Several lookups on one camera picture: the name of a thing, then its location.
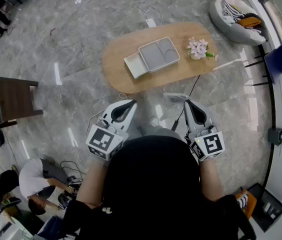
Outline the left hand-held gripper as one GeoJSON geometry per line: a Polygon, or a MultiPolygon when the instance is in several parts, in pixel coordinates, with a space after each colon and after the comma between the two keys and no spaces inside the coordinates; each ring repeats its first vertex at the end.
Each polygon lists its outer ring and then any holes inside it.
{"type": "Polygon", "coordinates": [[[97,157],[110,161],[128,139],[127,133],[135,112],[137,101],[120,100],[109,105],[96,124],[88,127],[86,144],[97,157]]]}

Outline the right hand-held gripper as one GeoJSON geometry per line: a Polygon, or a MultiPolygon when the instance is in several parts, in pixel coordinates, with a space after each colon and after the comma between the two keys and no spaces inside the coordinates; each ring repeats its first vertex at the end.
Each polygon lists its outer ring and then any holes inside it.
{"type": "Polygon", "coordinates": [[[196,101],[186,100],[184,113],[188,127],[185,139],[196,158],[203,162],[222,154],[225,151],[223,133],[212,125],[211,112],[196,101]]]}

